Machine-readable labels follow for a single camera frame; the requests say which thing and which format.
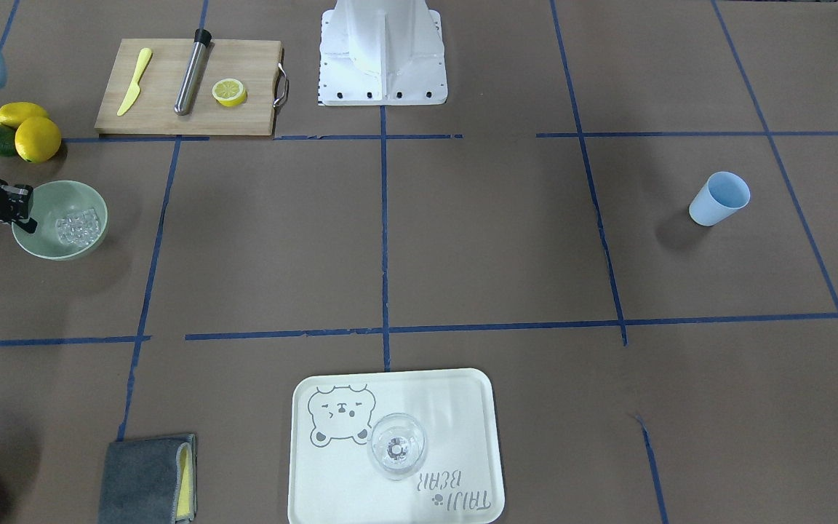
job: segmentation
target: bear illustration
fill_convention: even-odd
[[[370,414],[376,399],[367,389],[335,386],[329,391],[316,389],[309,397],[309,414],[313,429],[309,440],[317,448],[325,448],[333,439],[350,438],[358,445],[367,444],[370,436]]]

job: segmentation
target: green bowl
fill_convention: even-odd
[[[79,247],[66,245],[57,238],[57,219],[67,213],[96,209],[99,216],[100,234],[96,242]],[[86,183],[73,180],[56,180],[37,186],[32,193],[31,218],[37,221],[37,230],[33,234],[12,224],[12,235],[21,248],[34,256],[47,260],[73,260],[89,255],[105,239],[109,228],[109,210],[105,200]]]

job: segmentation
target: metal handle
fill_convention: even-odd
[[[280,70],[280,74],[276,77],[276,83],[280,83],[280,76],[283,76],[283,94],[277,96],[274,99],[274,108],[276,109],[279,106],[283,106],[284,103],[287,102],[287,95],[290,93],[290,77],[287,76],[287,72],[283,70],[282,63],[276,63],[276,68]]]
[[[212,42],[212,34],[202,28],[196,29],[196,36],[193,38],[193,54],[186,66],[186,74],[183,74],[183,83],[180,85],[180,94],[177,94],[177,102],[173,104],[173,112],[177,115],[188,115],[193,109],[193,100],[196,99],[196,89],[199,87],[199,76],[205,66],[206,56],[209,56],[210,42]]]

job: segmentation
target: stainless steel muddler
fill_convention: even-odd
[[[202,28],[196,29],[196,36],[193,37],[193,54],[189,57],[186,74],[183,74],[183,83],[180,85],[180,94],[177,94],[177,102],[173,104],[173,112],[177,115],[189,115],[189,112],[193,110],[196,89],[199,87],[199,76],[209,57],[209,43],[212,43],[212,34]]]

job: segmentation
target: folded cloth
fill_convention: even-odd
[[[109,444],[99,524],[174,524],[195,517],[196,435]]]

